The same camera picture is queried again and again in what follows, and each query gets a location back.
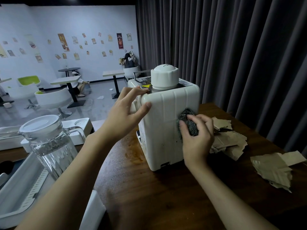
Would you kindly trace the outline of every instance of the glass jug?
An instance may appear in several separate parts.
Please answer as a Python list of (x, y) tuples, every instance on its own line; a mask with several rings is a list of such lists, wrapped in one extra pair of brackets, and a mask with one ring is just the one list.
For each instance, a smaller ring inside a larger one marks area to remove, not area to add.
[(20, 127), (18, 133), (29, 141), (33, 152), (56, 180), (78, 154), (69, 136), (75, 131), (78, 131), (85, 141), (81, 127), (63, 128), (59, 116), (45, 115), (26, 122)]

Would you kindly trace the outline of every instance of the wall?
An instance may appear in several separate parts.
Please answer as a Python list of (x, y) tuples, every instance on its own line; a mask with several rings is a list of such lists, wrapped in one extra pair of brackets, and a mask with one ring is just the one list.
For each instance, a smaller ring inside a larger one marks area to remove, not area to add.
[[(134, 5), (38, 6), (30, 7), (30, 9), (38, 27), (44, 34), (44, 43), (50, 51), (50, 61), (56, 71), (66, 66), (80, 67), (84, 80), (96, 81), (112, 78), (102, 77), (102, 73), (122, 69), (122, 66), (118, 64), (118, 59), (125, 55), (125, 51), (118, 48), (117, 33), (122, 34), (124, 49), (128, 52), (132, 50), (136, 57), (139, 57)], [(64, 34), (69, 52), (64, 52), (58, 33)], [(128, 41), (127, 33), (132, 35), (132, 41)], [(108, 41), (108, 34), (112, 35), (113, 42)], [(73, 44), (72, 36), (77, 37), (79, 44)], [(92, 43), (92, 38), (96, 39), (96, 44)], [(48, 39), (51, 40), (51, 45), (48, 45)], [(113, 56), (109, 54), (109, 50), (113, 50)], [(102, 51), (106, 52), (106, 57), (103, 57)], [(62, 53), (66, 53), (67, 59), (58, 60), (55, 54), (62, 56)], [(80, 60), (75, 60), (74, 53), (79, 54)]]
[[(44, 45), (42, 34), (36, 26), (29, 7), (24, 4), (2, 4), (0, 7), (0, 44), (8, 57), (0, 58), (0, 78), (13, 78), (2, 84), (2, 87), (17, 86), (16, 78), (37, 75), (42, 81), (41, 87), (52, 88), (58, 85), (50, 85), (55, 80), (56, 73), (49, 62), (49, 52)], [(25, 39), (25, 34), (32, 34), (40, 50), (43, 63), (38, 63), (31, 47)], [(27, 53), (22, 55), (22, 48)], [(15, 56), (10, 56), (7, 50), (12, 50)]]

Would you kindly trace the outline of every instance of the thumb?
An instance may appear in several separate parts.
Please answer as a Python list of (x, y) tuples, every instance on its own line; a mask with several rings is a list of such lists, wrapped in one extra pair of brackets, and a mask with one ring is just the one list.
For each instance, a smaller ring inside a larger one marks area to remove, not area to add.
[(179, 128), (182, 135), (182, 139), (186, 139), (187, 137), (190, 137), (189, 129), (186, 123), (182, 120), (179, 120)]
[(141, 119), (149, 112), (151, 108), (151, 102), (146, 102), (144, 105), (141, 106), (141, 108), (133, 114), (133, 118), (137, 123), (141, 121)]

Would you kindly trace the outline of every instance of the person's left hand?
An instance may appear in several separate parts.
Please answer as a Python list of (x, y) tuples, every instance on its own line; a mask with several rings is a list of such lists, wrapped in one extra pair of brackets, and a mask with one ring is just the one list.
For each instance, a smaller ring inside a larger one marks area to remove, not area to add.
[(148, 88), (140, 88), (140, 86), (124, 87), (111, 108), (108, 118), (96, 133), (102, 135), (110, 143), (116, 143), (126, 136), (151, 108), (151, 103), (147, 102), (135, 114), (130, 114), (130, 107), (136, 96), (146, 92), (148, 92)]

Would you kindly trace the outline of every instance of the curtain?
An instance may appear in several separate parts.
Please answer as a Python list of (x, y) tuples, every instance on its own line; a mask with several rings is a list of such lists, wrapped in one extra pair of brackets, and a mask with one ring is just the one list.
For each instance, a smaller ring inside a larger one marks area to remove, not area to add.
[(169, 63), (172, 0), (137, 0), (136, 16), (141, 70)]
[(307, 0), (170, 5), (169, 63), (200, 87), (201, 103), (214, 102), (279, 147), (306, 156)]

